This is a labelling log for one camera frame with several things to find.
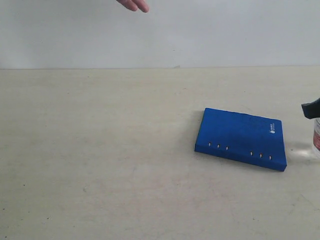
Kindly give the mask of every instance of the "bottle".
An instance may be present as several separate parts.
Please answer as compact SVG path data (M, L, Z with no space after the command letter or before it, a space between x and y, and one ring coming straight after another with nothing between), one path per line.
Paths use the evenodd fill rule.
M313 144L315 155L320 158L320 98L311 103L302 104L303 114L307 119L314 119Z
M313 151L320 158L320 117L314 120Z

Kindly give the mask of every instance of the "blue box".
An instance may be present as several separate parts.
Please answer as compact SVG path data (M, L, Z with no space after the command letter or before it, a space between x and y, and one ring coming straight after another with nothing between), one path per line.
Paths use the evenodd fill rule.
M194 150L277 171L287 167L282 122L206 108Z

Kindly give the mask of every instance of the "human hand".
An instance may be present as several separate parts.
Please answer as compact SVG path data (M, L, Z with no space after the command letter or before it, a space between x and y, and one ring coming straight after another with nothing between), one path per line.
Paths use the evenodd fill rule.
M149 6L145 0L117 0L125 8L135 12L140 9L142 12L149 12Z

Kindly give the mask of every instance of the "table surface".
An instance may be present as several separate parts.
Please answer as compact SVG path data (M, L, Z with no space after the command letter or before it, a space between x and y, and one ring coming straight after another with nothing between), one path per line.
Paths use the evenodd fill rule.
M318 240L320 67L0 70L0 240ZM203 110L282 120L278 172L194 152Z

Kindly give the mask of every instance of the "plastic bottle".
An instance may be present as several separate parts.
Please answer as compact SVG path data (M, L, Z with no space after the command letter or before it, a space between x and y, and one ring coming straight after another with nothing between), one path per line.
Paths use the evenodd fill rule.
M313 151L320 158L320 117L314 120Z

